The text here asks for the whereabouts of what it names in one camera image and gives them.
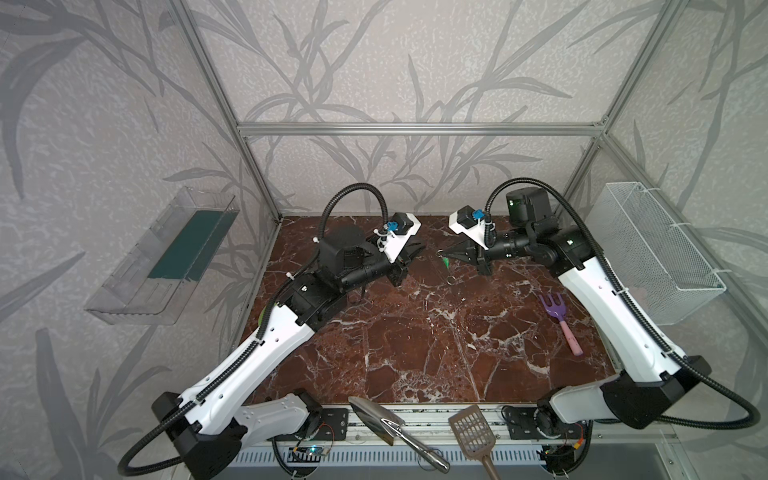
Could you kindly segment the purple hand rake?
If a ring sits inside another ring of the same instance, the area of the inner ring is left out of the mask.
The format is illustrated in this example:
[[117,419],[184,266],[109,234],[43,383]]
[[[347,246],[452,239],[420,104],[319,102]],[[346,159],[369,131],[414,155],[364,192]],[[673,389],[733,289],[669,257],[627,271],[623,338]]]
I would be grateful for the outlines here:
[[567,307],[562,295],[560,293],[539,295],[539,300],[547,314],[559,325],[572,354],[576,357],[582,356],[584,350],[566,322]]

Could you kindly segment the clear plastic wall bin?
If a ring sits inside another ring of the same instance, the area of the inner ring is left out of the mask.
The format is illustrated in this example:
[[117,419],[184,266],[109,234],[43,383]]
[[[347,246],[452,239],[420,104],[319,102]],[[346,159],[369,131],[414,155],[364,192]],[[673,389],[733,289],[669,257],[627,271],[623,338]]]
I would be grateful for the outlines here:
[[175,324],[239,213],[232,193],[180,188],[85,311],[110,325]]

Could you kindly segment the aluminium frame crossbar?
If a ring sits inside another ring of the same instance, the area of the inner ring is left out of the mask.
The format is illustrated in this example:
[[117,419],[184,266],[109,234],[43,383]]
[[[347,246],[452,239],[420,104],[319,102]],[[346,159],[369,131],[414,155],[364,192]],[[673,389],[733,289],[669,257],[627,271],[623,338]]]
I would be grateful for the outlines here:
[[243,137],[261,136],[598,136],[599,124],[580,122],[244,122]]

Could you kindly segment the aluminium frame post right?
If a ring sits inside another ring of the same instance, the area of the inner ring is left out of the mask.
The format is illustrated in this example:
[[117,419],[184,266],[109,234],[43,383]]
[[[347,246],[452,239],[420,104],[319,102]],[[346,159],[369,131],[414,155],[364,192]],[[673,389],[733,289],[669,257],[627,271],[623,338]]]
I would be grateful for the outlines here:
[[600,49],[604,49],[636,25],[648,19],[652,21],[633,62],[603,116],[590,123],[569,122],[551,125],[553,136],[577,136],[589,139],[575,171],[567,181],[564,190],[566,199],[578,204],[581,197],[589,193],[589,188],[584,183],[604,140],[610,136],[614,125],[628,106],[635,90],[640,86],[652,61],[661,52],[667,37],[672,33],[688,5],[687,1],[645,1],[601,22],[575,41],[581,43],[606,29],[611,29],[613,31],[611,35],[599,46]]

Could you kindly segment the steel garden trowel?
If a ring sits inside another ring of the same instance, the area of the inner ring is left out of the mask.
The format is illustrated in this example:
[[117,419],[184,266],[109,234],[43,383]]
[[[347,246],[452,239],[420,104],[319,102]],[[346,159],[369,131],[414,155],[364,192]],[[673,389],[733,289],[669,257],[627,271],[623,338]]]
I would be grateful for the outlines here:
[[405,422],[393,411],[371,400],[350,396],[348,402],[355,414],[373,433],[390,446],[396,439],[402,440],[416,454],[437,471],[447,474],[450,463],[441,453],[425,445],[404,429]]

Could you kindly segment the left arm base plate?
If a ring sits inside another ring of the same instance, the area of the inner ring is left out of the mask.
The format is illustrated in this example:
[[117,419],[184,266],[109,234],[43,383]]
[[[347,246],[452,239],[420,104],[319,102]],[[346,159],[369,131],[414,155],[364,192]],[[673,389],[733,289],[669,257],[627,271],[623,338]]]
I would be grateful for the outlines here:
[[321,413],[320,425],[311,437],[314,442],[344,441],[349,427],[348,408],[326,408]]

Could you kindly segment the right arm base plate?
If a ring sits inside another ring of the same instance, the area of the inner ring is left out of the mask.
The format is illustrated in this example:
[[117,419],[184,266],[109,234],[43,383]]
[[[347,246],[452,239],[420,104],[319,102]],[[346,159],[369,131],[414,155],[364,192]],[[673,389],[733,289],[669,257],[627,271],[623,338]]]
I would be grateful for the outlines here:
[[504,405],[501,415],[512,440],[576,441],[583,437],[583,424],[564,423],[554,413],[535,406]]

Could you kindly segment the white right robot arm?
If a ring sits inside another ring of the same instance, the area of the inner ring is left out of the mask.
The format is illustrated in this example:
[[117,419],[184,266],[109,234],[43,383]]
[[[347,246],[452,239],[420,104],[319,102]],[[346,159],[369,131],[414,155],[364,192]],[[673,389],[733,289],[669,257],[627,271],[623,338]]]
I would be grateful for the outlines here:
[[539,401],[539,410],[562,423],[617,420],[643,429],[660,420],[698,379],[654,341],[658,327],[642,327],[646,314],[634,315],[620,298],[583,232],[560,226],[545,189],[516,189],[506,203],[512,227],[507,232],[471,206],[452,213],[449,227],[463,239],[443,250],[443,256],[470,264],[481,275],[491,274],[493,261],[531,258],[585,307],[622,363],[610,378],[553,390]]

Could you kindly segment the aluminium frame post left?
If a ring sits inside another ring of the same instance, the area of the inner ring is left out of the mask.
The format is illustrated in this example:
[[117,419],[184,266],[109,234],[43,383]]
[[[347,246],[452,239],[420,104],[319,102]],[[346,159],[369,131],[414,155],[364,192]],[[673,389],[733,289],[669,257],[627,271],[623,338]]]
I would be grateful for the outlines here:
[[215,71],[214,64],[206,51],[203,37],[198,30],[191,9],[187,6],[186,2],[182,0],[168,1],[168,8],[171,16],[174,18],[174,22],[180,28],[182,35],[191,50],[192,56],[213,96],[214,102],[224,120],[225,130],[233,139],[236,150],[245,161],[251,177],[266,201],[271,217],[276,222],[280,223],[282,214],[264,180],[250,147],[239,132],[238,120],[233,108],[229,104],[219,76]]

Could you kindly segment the aluminium frame post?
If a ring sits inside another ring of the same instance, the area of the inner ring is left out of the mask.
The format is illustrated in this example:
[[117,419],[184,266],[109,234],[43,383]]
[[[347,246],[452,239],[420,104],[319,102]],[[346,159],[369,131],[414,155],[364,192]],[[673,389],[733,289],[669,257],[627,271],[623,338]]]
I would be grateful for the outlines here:
[[672,33],[688,5],[687,1],[645,1],[601,22],[575,41],[581,43],[606,29],[611,29],[613,31],[611,35],[599,46],[600,49],[604,49],[636,25],[648,19],[652,21],[633,62],[603,116],[590,123],[569,122],[551,125],[553,136],[577,136],[589,139],[575,171],[567,181],[564,190],[566,199],[578,204],[581,197],[589,193],[589,188],[584,183],[604,140],[610,136],[614,125],[628,106],[635,90],[640,86],[652,61],[661,52],[667,37]]
[[186,2],[182,0],[168,1],[168,8],[171,16],[174,18],[174,22],[180,28],[182,35],[191,50],[192,56],[213,96],[214,102],[224,120],[225,130],[233,139],[236,150],[245,161],[251,177],[266,201],[271,217],[276,222],[280,223],[282,214],[264,180],[250,147],[239,132],[238,120],[233,108],[229,104],[219,76],[215,71],[214,64],[206,51],[203,37],[198,30],[191,9],[187,6]]

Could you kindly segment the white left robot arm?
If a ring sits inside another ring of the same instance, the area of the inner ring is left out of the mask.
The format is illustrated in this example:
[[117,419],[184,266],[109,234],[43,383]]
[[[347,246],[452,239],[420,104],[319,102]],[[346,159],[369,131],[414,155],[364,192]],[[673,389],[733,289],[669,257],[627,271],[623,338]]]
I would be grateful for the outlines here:
[[316,411],[307,395],[291,393],[255,407],[245,400],[294,350],[347,306],[349,292],[379,278],[398,286],[424,248],[420,222],[397,214],[383,230],[366,235],[342,225],[317,240],[314,268],[290,279],[263,320],[211,373],[182,393],[153,403],[156,418],[194,479],[212,479],[247,443],[300,430]]

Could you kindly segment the brown slotted scoop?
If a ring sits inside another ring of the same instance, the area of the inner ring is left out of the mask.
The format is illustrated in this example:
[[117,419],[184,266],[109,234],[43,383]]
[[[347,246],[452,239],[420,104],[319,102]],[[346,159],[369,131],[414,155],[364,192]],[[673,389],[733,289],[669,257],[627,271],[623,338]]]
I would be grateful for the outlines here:
[[493,463],[492,451],[496,437],[478,405],[470,405],[452,415],[449,426],[464,455],[479,461],[492,480],[501,477]]

